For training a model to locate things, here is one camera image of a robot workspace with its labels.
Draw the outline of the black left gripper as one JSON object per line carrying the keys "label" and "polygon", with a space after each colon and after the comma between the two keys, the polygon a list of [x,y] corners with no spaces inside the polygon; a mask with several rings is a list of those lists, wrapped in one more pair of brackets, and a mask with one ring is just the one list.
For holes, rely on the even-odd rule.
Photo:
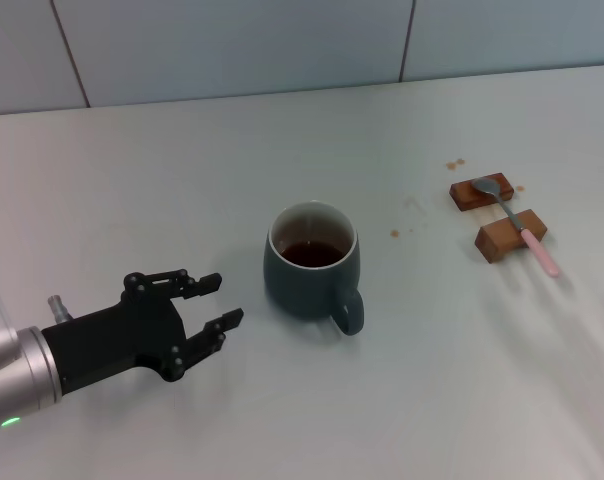
{"label": "black left gripper", "polygon": [[175,298],[190,299],[219,290],[219,273],[199,279],[185,269],[125,277],[120,301],[109,308],[48,327],[42,331],[68,395],[127,370],[143,367],[167,382],[217,353],[226,333],[237,328],[241,308],[205,323],[186,339]]}

